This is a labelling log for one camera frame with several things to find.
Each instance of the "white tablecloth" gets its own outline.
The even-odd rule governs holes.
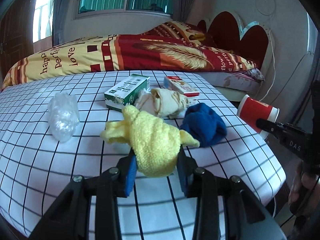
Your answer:
[[[187,149],[214,175],[238,175],[263,204],[285,180],[280,163],[265,141],[236,116],[236,108],[201,76],[193,73],[131,71],[151,77],[161,87],[164,76],[178,75],[201,92],[199,102],[216,111],[228,127],[227,137],[208,148]],[[122,120],[106,108],[103,93],[129,71],[69,75],[9,87],[0,93],[0,211],[17,230],[30,235],[51,203],[77,174],[98,176],[129,152],[126,145],[109,145],[99,134],[105,122]],[[58,92],[76,95],[81,122],[66,143],[48,130],[47,104]],[[179,126],[182,119],[168,119]],[[90,211],[90,239],[94,239],[95,198]],[[192,238],[196,200],[186,199],[175,175],[146,178],[137,174],[134,192],[118,200],[123,239]],[[223,206],[220,228],[224,232]]]

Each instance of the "blue cloth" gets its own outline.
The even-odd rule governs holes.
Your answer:
[[[221,117],[204,103],[187,109],[180,129],[197,139],[200,147],[217,144],[227,135],[226,125]]]

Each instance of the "metal bolt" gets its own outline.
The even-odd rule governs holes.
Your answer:
[[[118,174],[118,172],[119,172],[119,169],[117,168],[117,167],[112,167],[112,168],[110,168],[110,170],[109,170],[109,173],[110,174]]]
[[[204,174],[205,169],[204,169],[204,168],[201,168],[201,167],[198,167],[198,168],[196,168],[195,172],[196,172],[196,174],[201,175],[201,174]]]
[[[73,177],[73,181],[74,182],[80,182],[82,180],[82,176],[81,175],[77,175]]]
[[[234,183],[239,183],[241,181],[240,177],[239,176],[232,176],[231,177],[231,180],[232,182]]]

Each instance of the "door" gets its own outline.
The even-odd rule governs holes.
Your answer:
[[[1,20],[2,78],[19,60],[33,54],[32,27],[36,0],[15,0]]]

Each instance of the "headboard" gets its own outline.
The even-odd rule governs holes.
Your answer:
[[[208,31],[205,20],[201,20],[197,26],[212,36],[217,48],[232,50],[234,54],[253,60],[262,73],[266,74],[272,58],[270,40],[266,30],[257,22],[243,28],[237,14],[224,11],[214,18]]]

